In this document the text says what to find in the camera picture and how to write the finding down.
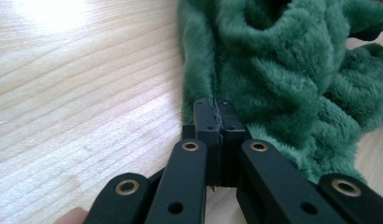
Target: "wooden table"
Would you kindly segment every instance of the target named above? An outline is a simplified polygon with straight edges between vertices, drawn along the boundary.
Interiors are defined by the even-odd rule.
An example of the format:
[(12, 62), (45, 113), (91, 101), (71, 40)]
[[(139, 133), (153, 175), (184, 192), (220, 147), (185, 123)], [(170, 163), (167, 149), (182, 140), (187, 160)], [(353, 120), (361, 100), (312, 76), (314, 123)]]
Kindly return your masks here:
[[(0, 223), (51, 223), (115, 175), (165, 166), (181, 128), (176, 8), (0, 0)], [(383, 127), (360, 146), (383, 195)], [(207, 191), (206, 223), (245, 223), (234, 193)]]

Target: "metal grommet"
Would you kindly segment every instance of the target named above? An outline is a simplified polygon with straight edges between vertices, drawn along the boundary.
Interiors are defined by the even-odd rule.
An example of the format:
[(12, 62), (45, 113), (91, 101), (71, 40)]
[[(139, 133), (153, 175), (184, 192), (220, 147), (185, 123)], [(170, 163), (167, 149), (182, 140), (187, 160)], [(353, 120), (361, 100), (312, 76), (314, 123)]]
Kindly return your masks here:
[(267, 151), (268, 149), (268, 146), (261, 142), (252, 142), (249, 146), (253, 150), (259, 151), (259, 152), (264, 152), (264, 151)]
[(362, 194), (362, 191), (360, 188), (358, 188), (358, 186), (345, 179), (332, 180), (332, 187), (349, 197), (359, 197)]
[(139, 188), (139, 183), (134, 179), (126, 179), (116, 186), (116, 192), (119, 195), (130, 195), (135, 193)]
[(186, 142), (182, 144), (182, 148), (187, 150), (187, 151), (195, 151), (199, 148), (200, 146), (197, 143), (194, 142)]

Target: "light wood surface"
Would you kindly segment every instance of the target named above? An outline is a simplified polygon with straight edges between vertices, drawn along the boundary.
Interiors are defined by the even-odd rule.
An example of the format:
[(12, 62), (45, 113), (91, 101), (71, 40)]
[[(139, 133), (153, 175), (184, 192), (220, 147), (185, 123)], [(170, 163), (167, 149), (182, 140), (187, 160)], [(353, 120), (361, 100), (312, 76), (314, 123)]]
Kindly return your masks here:
[[(115, 175), (165, 166), (181, 128), (176, 13), (176, 0), (0, 0), (0, 223), (51, 223)], [(383, 195), (383, 127), (360, 146)], [(234, 195), (209, 189), (206, 223), (245, 223)]]

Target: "green fur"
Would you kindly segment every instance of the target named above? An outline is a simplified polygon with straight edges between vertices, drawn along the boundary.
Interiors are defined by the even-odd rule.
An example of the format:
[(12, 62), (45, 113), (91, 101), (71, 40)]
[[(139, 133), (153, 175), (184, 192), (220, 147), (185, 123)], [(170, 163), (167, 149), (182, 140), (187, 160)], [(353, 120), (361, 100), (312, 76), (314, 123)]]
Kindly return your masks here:
[(306, 178), (362, 179), (356, 144), (383, 124), (383, 48), (345, 45), (352, 34), (383, 30), (383, 4), (180, 0), (178, 24), (183, 123), (192, 123), (194, 101), (218, 96)]

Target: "green stuffed toy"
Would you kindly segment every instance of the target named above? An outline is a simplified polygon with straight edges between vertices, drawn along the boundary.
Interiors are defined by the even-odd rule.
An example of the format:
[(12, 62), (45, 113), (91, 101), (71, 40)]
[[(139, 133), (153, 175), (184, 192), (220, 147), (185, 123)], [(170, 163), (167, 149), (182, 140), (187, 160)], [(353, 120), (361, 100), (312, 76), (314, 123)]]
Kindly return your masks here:
[(363, 179), (354, 160), (361, 135), (383, 124), (383, 48), (346, 41), (383, 31), (383, 3), (180, 0), (178, 24), (184, 124), (194, 101), (224, 98), (307, 179)]

